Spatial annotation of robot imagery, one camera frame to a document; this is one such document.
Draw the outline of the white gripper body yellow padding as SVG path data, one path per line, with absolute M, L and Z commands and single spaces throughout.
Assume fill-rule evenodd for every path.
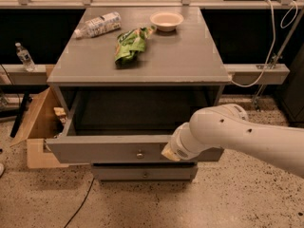
M 172 134 L 161 154 L 168 160 L 179 162 L 196 158 L 203 151 L 215 147 L 202 125 L 183 123 Z

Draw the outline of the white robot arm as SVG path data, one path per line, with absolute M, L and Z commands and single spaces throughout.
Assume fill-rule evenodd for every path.
M 175 162 L 210 148 L 231 149 L 304 177 L 304 129 L 251 123 L 237 104 L 205 107 L 180 125 L 161 154 Z

